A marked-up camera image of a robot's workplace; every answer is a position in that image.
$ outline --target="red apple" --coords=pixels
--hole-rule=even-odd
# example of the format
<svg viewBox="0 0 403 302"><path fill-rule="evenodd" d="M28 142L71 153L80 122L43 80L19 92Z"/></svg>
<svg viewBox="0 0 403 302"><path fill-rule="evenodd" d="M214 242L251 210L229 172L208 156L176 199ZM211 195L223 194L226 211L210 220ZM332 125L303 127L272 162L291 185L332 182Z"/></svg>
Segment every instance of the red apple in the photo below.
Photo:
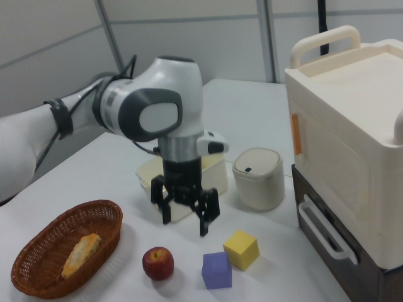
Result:
<svg viewBox="0 0 403 302"><path fill-rule="evenodd" d="M143 269L152 280L165 280L174 271L174 257L165 247L153 247L143 256Z"/></svg>

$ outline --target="bread roll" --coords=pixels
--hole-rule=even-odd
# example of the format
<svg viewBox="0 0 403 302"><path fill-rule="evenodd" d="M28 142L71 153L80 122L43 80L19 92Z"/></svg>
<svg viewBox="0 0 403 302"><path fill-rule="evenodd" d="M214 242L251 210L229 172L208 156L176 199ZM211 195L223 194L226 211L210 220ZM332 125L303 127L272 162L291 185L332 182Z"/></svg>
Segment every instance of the bread roll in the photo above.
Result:
<svg viewBox="0 0 403 302"><path fill-rule="evenodd" d="M80 242L76 244L69 258L66 260L62 277L69 278L75 273L95 252L101 244L101 237L95 233L83 236Z"/></svg>

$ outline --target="robotic arm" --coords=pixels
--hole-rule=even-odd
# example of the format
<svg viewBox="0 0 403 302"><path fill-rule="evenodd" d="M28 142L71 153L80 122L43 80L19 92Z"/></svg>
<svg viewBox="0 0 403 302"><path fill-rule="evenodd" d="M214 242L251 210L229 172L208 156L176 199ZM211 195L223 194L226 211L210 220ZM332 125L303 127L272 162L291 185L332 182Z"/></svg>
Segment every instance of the robotic arm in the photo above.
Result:
<svg viewBox="0 0 403 302"><path fill-rule="evenodd" d="M58 105L75 110L70 115L74 131L101 125L134 142L157 138L164 176L153 179L151 202L162 211L164 224L171 221L172 200L189 206L204 236L220 210L217 190L202 189L201 156L226 152L228 145L203 127L201 81L194 61L159 57L135 79L104 77ZM49 109L44 104L0 118L0 201L29 185L41 153L60 128Z"/></svg>

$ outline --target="table surface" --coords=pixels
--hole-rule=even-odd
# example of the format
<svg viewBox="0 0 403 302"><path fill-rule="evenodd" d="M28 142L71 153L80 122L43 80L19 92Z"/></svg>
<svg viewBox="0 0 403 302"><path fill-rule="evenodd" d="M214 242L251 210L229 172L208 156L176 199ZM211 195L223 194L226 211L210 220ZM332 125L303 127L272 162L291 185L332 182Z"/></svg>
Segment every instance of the table surface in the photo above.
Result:
<svg viewBox="0 0 403 302"><path fill-rule="evenodd" d="M199 237L194 214L163 225L135 175L152 155L106 133L0 208L2 301L40 300L12 285L16 256L55 217L95 199L110 199L122 208L120 243L83 287L56 301L349 301L298 227L284 85L213 80L203 93L205 127L223 134L230 145L229 187L220 195L221 215L208 235ZM250 210L238 197L232 163L252 147L272 148L283 156L285 198L271 211ZM261 255L246 271L232 268L231 288L207 290L201 274L203 254L223 251L222 244L236 230L256 237ZM142 256L154 246L167 247L174 256L174 274L166 281L151 281L143 272Z"/></svg>

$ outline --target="brown woven basket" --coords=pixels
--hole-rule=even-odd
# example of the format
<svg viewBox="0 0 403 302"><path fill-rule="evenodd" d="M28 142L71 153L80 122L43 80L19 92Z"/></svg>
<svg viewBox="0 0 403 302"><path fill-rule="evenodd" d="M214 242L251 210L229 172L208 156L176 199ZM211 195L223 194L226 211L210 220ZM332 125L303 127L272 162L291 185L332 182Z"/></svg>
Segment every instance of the brown woven basket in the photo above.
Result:
<svg viewBox="0 0 403 302"><path fill-rule="evenodd" d="M108 200L71 208L35 236L17 256L11 270L16 289L42 299L60 298L87 282L116 249L123 213ZM62 277L64 263L82 236L102 238L98 251L70 278Z"/></svg>

